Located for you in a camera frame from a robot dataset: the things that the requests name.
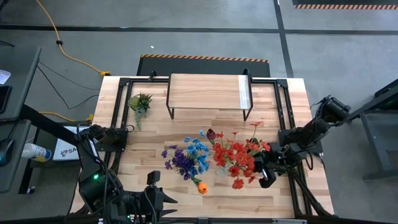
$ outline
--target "orange tulip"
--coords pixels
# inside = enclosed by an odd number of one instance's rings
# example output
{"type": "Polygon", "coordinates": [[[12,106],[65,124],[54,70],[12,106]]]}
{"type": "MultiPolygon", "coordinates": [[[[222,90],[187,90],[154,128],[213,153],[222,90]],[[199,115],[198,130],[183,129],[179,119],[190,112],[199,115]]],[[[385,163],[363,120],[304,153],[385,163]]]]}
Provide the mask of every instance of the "orange tulip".
{"type": "Polygon", "coordinates": [[[205,183],[199,183],[198,184],[198,191],[201,194],[206,194],[207,193],[207,185],[205,183]]]}

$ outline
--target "concrete floor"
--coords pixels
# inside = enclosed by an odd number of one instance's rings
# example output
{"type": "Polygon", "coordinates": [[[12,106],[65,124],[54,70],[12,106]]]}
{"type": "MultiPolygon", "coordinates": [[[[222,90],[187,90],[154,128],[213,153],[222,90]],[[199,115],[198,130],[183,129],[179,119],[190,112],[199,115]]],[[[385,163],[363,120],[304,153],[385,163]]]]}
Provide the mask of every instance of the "concrete floor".
{"type": "MultiPolygon", "coordinates": [[[[279,2],[286,29],[398,29],[398,11],[300,10],[294,9],[290,0],[279,2]]],[[[54,22],[63,26],[278,28],[271,0],[42,0],[42,4],[54,22]]],[[[10,1],[0,16],[2,24],[50,24],[35,1],[10,1]]],[[[287,76],[279,34],[65,31],[60,35],[70,55],[113,75],[135,74],[140,54],[179,54],[267,58],[272,77],[287,76]]],[[[39,45],[44,64],[82,85],[101,85],[97,73],[59,52],[52,31],[0,29],[0,39],[17,47],[39,45]]],[[[310,103],[331,94],[355,110],[398,78],[397,35],[289,34],[286,39],[294,77],[305,79],[310,103]]],[[[71,106],[97,92],[65,82],[46,68],[44,71],[71,106]]],[[[96,99],[67,110],[37,72],[27,104],[39,111],[82,120],[94,112],[96,99]]],[[[379,170],[362,124],[354,121],[332,129],[322,143],[335,213],[345,218],[397,223],[398,180],[362,181],[363,175],[379,170]]],[[[35,194],[15,196],[11,192],[0,197],[0,219],[67,213],[78,171],[79,167],[37,170],[40,181],[35,194]],[[19,209],[12,213],[14,207],[19,209]]]]}

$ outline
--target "potted succulent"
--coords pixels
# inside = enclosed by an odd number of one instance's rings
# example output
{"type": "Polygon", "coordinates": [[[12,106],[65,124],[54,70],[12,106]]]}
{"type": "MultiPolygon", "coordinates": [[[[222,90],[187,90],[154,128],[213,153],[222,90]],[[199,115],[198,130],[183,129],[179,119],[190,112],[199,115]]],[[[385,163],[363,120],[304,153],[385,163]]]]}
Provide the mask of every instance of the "potted succulent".
{"type": "Polygon", "coordinates": [[[145,95],[140,93],[133,96],[129,100],[129,106],[134,111],[134,118],[136,120],[138,130],[141,130],[141,118],[146,118],[147,110],[150,108],[149,103],[152,101],[152,95],[145,95]]]}

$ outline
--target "yellow black warning stripe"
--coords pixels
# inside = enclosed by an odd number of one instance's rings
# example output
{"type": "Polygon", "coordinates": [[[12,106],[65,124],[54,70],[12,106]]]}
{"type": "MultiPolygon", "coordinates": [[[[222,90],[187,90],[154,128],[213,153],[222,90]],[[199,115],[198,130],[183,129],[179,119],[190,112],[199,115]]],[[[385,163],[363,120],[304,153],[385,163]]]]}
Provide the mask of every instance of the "yellow black warning stripe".
{"type": "Polygon", "coordinates": [[[185,59],[205,59],[205,60],[230,60],[241,62],[268,62],[266,59],[256,58],[234,58],[234,57],[211,57],[211,56],[187,56],[187,55],[161,55],[161,54],[143,54],[141,58],[185,58],[185,59]]]}
{"type": "Polygon", "coordinates": [[[375,10],[396,10],[397,5],[337,5],[337,4],[297,4],[296,9],[375,9],[375,10]]]}

